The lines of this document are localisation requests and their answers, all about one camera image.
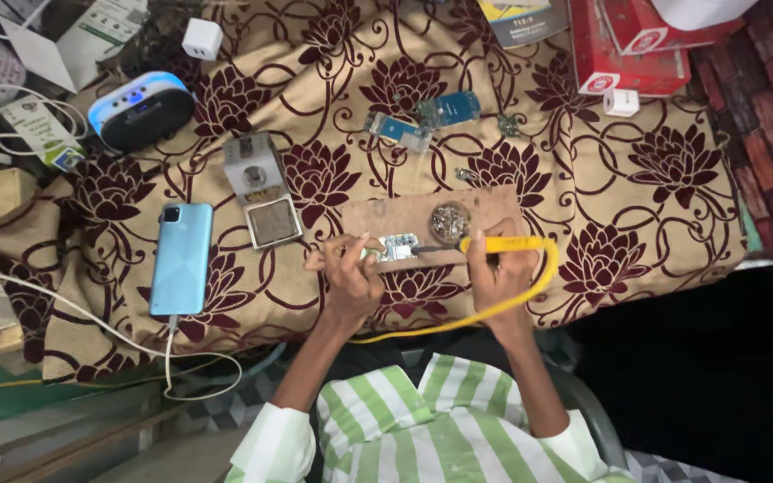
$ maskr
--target white power adapter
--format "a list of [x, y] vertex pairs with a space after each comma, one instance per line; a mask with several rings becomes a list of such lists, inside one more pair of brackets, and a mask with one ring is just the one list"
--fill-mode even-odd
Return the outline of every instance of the white power adapter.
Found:
[[217, 60], [222, 44], [222, 29], [212, 21], [190, 18], [181, 46], [190, 57]]
[[629, 118], [640, 110], [640, 95], [630, 89], [608, 89], [604, 93], [604, 114]]

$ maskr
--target green and white striped shirt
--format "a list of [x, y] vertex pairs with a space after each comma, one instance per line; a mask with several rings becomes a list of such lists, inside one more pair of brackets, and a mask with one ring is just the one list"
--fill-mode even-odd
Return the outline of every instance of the green and white striped shirt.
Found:
[[[397, 366], [329, 382], [318, 414], [325, 482], [633, 483], [601, 460], [580, 411], [534, 438], [517, 383], [459, 357], [435, 354], [419, 388]], [[308, 414], [266, 404], [226, 483], [301, 482], [315, 451]]]

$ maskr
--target hand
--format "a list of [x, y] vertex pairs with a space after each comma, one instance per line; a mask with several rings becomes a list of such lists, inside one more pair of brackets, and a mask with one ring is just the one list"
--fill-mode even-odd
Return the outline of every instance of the hand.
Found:
[[325, 324], [344, 340], [360, 330], [366, 317], [380, 305], [385, 290], [374, 268], [377, 256], [371, 254], [360, 260], [369, 238], [367, 231], [359, 238], [342, 235], [324, 242], [330, 292], [319, 326]]
[[[532, 273], [539, 264], [539, 253], [535, 250], [507, 252], [500, 254], [500, 266], [492, 269], [485, 252], [485, 236], [518, 236], [518, 228], [512, 218], [505, 218], [497, 225], [473, 232], [467, 249], [467, 265], [473, 284], [473, 305], [477, 312], [488, 309], [498, 302], [509, 300], [527, 291]], [[532, 329], [527, 310], [523, 306], [506, 310], [485, 323], [504, 346], [515, 339], [515, 331], [524, 333]]]

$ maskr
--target floral fabric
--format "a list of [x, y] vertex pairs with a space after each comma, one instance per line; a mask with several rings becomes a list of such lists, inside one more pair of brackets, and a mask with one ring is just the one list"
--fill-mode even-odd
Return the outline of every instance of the floral fabric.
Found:
[[[343, 233], [349, 199], [515, 186], [527, 231], [556, 240], [558, 277], [528, 304], [539, 326], [600, 307], [718, 280], [745, 253], [735, 187], [705, 106], [644, 101], [631, 119], [577, 93], [569, 34], [505, 51], [475, 0], [268, 0], [212, 6], [219, 61], [178, 59], [196, 114], [138, 155], [93, 157], [0, 220], [0, 271], [59, 291], [144, 346], [161, 349], [166, 317], [147, 299], [166, 203], [211, 203], [214, 233], [203, 313], [180, 318], [174, 352], [229, 351], [303, 339], [329, 287], [302, 270]], [[370, 111], [413, 120], [413, 106], [472, 90], [482, 118], [438, 131], [418, 155], [362, 132]], [[521, 137], [502, 137], [498, 114]], [[222, 171], [221, 144], [252, 131], [280, 150], [302, 240], [252, 249]], [[477, 176], [455, 178], [465, 168]], [[384, 275], [369, 328], [441, 324], [471, 310], [464, 266]], [[144, 364], [70, 307], [6, 284], [25, 356], [50, 381], [89, 381]]]

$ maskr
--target smartphone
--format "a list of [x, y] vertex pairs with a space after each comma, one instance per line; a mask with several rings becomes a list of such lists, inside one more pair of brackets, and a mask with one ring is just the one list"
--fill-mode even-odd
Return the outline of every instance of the smartphone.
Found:
[[214, 209], [210, 204], [163, 206], [151, 282], [151, 315], [189, 315], [202, 311], [213, 223]]

